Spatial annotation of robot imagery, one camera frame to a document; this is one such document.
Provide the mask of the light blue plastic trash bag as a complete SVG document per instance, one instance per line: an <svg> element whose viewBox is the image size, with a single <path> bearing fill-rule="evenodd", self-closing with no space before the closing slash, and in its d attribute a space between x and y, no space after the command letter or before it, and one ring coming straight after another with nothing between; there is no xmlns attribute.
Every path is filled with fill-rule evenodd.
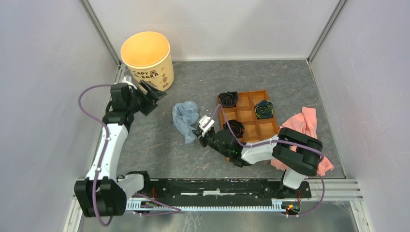
<svg viewBox="0 0 410 232"><path fill-rule="evenodd" d="M198 106L193 101L177 103L172 108L173 125L184 136L185 144L192 143L196 136L194 125L199 119Z"/></svg>

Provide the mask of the yellow capybara trash bin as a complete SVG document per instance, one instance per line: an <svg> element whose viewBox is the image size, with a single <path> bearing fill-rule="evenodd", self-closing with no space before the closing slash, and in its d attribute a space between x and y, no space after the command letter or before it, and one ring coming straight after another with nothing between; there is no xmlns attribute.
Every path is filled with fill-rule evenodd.
<svg viewBox="0 0 410 232"><path fill-rule="evenodd" d="M120 55L137 82L165 91L174 81L171 47L159 32L144 31L129 37L121 46Z"/></svg>

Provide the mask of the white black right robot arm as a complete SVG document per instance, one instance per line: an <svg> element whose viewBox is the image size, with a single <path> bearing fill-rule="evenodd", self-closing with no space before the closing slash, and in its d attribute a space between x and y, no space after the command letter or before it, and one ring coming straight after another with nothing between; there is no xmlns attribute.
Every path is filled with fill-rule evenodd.
<svg viewBox="0 0 410 232"><path fill-rule="evenodd" d="M285 164L278 188L287 198L298 196L302 182L317 174L324 159L320 140L290 128L282 128L277 135L256 143L242 143L229 130L216 132L211 128L204 132L198 128L193 133L202 147L211 147L237 167L265 160Z"/></svg>

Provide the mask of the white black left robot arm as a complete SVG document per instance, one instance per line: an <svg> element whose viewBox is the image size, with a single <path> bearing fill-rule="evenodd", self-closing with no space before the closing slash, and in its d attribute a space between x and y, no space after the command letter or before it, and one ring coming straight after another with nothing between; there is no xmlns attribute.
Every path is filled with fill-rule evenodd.
<svg viewBox="0 0 410 232"><path fill-rule="evenodd" d="M146 197L151 193L152 184L146 171L128 172L118 182L117 165L134 115L138 112L149 115L166 93L145 81L140 81L139 86L121 82L110 85L110 96L101 119L87 112L81 104L82 99L78 99L80 110L102 125L100 143L91 169L85 178L78 179L74 185L83 215L98 220L123 215L127 200L134 194Z"/></svg>

